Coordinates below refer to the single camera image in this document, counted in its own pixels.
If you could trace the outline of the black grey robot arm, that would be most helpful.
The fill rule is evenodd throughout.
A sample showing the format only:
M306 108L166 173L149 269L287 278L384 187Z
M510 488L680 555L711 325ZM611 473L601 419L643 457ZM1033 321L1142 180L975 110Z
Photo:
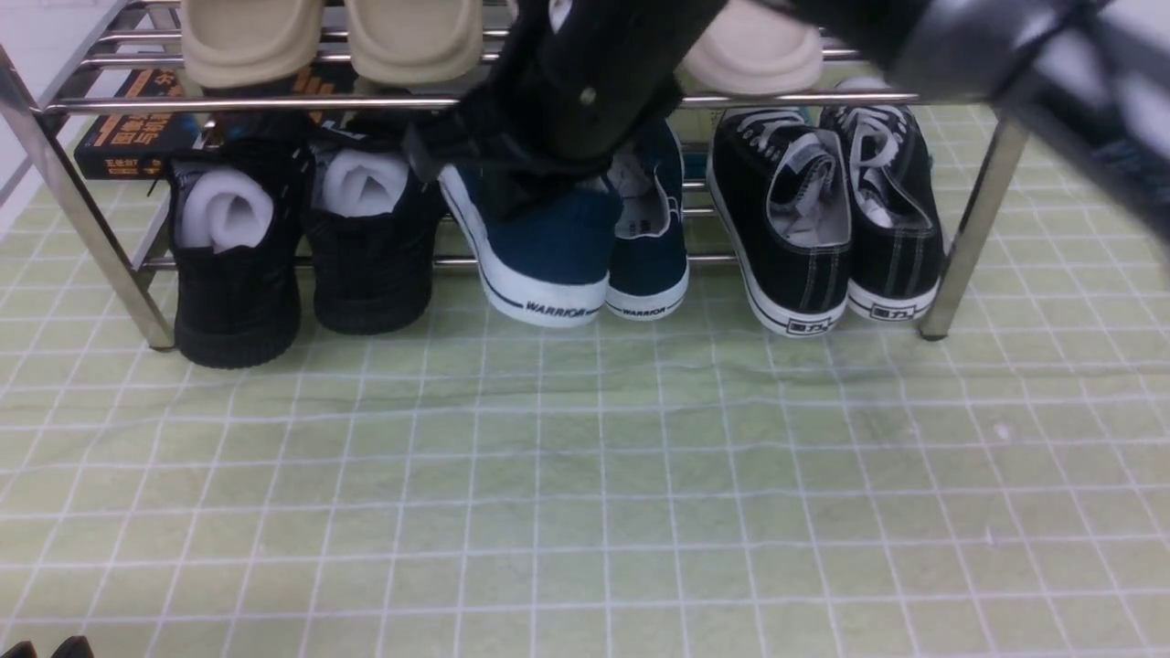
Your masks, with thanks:
M521 174L523 196L601 174L680 104L675 70L722 1L522 4L484 83L410 126L422 180L446 165ZM1166 242L1166 48L1119 1L765 1L840 37L924 101L982 101Z

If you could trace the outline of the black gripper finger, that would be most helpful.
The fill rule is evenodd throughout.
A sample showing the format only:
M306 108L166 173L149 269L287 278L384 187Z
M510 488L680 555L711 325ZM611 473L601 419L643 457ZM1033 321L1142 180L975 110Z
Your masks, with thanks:
M603 174L603 157L567 158L535 145L496 96L464 96L419 118L402 133L402 153L421 181L443 167L480 174L480 200L489 219L505 219Z

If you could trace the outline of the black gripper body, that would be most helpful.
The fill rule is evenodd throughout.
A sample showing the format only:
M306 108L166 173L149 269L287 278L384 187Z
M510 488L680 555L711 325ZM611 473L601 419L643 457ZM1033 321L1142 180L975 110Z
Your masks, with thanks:
M675 71L720 1L514 1L484 83L535 145L603 167L644 121L681 100Z

